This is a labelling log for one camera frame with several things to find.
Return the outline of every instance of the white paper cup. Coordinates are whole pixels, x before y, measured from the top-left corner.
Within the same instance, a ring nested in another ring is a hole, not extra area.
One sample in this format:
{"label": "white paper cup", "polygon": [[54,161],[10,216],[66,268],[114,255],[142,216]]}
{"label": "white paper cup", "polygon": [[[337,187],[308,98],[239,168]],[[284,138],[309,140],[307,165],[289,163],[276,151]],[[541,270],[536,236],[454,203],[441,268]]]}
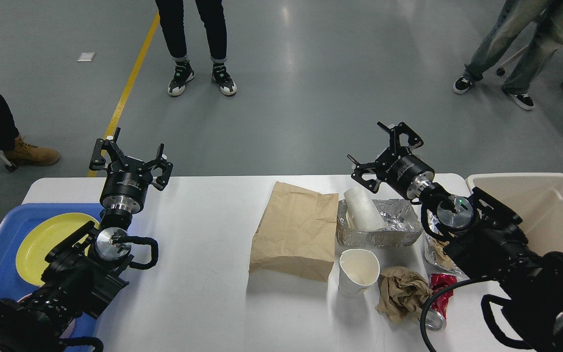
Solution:
{"label": "white paper cup", "polygon": [[346,298],[358,298],[379,277],[379,261],[366,249],[347,249],[340,255],[338,290]]}
{"label": "white paper cup", "polygon": [[375,203],[368,196],[368,190],[362,186],[353,187],[345,193],[346,213],[352,229],[375,231],[386,227],[386,222],[379,214]]}

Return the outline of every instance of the white bin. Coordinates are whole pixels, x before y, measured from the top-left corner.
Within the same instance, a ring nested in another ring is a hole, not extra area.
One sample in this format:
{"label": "white bin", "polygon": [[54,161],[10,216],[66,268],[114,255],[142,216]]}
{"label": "white bin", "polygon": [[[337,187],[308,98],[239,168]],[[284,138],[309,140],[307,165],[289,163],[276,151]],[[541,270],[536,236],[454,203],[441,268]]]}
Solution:
{"label": "white bin", "polygon": [[479,174],[466,179],[522,218],[529,248],[540,256],[563,252],[563,174]]}

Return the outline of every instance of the brown paper bag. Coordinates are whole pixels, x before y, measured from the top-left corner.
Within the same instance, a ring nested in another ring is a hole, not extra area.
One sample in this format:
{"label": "brown paper bag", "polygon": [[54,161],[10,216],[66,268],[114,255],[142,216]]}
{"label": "brown paper bag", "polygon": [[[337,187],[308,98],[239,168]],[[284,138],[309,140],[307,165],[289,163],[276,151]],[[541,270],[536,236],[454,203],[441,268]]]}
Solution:
{"label": "brown paper bag", "polygon": [[253,235],[249,272],[269,269],[327,281],[335,248],[338,194],[276,182]]}

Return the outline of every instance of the shoe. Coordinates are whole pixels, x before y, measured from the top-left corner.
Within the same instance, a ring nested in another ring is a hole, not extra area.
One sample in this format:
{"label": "shoe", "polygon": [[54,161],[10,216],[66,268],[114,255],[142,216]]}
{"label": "shoe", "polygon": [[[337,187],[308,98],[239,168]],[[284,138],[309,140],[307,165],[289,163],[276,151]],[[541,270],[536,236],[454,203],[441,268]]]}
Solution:
{"label": "shoe", "polygon": [[458,78],[455,83],[453,83],[453,91],[456,94],[464,94],[466,93],[470,87],[472,87],[473,83],[466,78],[460,77]]}
{"label": "shoe", "polygon": [[173,79],[168,85],[168,94],[170,96],[179,96],[184,93],[186,89],[186,82],[190,82],[195,77],[195,72],[193,68],[190,67],[190,61],[176,62],[175,63],[175,74]]}
{"label": "shoe", "polygon": [[519,107],[521,107],[521,108],[523,108],[527,111],[531,111],[531,110],[534,109],[534,107],[536,107],[536,105],[534,105],[534,100],[527,93],[525,93],[525,94],[509,94],[506,91],[503,91],[503,93],[510,96],[512,98],[512,100],[514,100],[514,102],[516,102],[516,104]]}
{"label": "shoe", "polygon": [[14,138],[14,150],[4,151],[4,155],[17,165],[49,166],[60,160],[60,153],[56,150],[27,144],[21,136]]}
{"label": "shoe", "polygon": [[218,90],[226,96],[236,94],[238,90],[224,64],[215,64],[212,67],[212,80],[218,83]]}

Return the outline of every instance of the soda can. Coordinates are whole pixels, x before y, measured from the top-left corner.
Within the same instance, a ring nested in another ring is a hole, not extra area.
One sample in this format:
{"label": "soda can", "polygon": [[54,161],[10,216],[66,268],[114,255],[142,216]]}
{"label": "soda can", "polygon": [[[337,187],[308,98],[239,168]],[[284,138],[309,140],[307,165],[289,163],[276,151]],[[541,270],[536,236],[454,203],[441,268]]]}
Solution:
{"label": "soda can", "polygon": [[[449,274],[431,274],[429,281],[429,288],[436,294],[439,290],[455,284],[457,278]],[[447,305],[451,296],[453,296],[452,290],[443,294],[432,303],[425,320],[427,329],[438,331],[447,326]]]}

